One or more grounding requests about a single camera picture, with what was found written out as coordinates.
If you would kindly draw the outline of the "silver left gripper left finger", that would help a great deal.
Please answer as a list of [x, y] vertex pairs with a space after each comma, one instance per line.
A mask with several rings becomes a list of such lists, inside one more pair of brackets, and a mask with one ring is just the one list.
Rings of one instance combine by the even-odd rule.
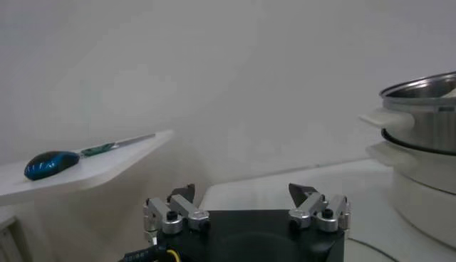
[[147, 235], [162, 232], [176, 235], [184, 231], [207, 233], [210, 229], [209, 212], [193, 204], [194, 184], [173, 189], [166, 201], [160, 198], [148, 198], [143, 204], [143, 228]]

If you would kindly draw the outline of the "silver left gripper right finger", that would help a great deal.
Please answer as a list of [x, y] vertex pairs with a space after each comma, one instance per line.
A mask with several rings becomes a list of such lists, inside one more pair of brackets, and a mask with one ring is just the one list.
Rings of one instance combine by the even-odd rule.
[[289, 193], [295, 204], [289, 210], [289, 226], [293, 231], [302, 231], [313, 224], [326, 233], [350, 229], [351, 205], [347, 196], [336, 194], [327, 198], [314, 187], [292, 183]]

